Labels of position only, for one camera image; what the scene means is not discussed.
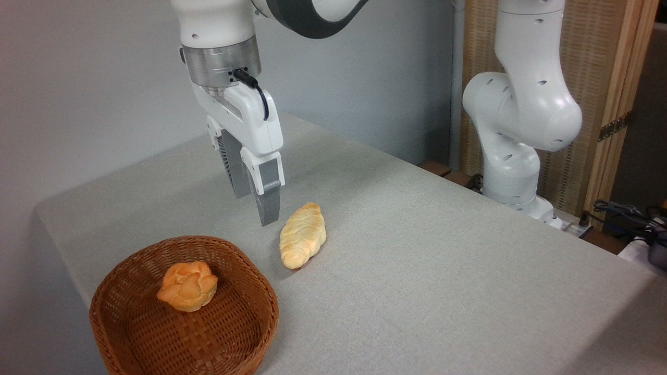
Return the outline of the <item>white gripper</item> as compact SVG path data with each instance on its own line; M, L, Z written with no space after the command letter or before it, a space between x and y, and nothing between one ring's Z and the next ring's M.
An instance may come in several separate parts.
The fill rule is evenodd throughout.
M251 192L261 225L279 219L280 188L286 185L281 154L283 135L273 98L264 93L269 116L260 93L239 83L210 95L191 84L200 106L208 113L206 123L214 148L219 151L236 198Z

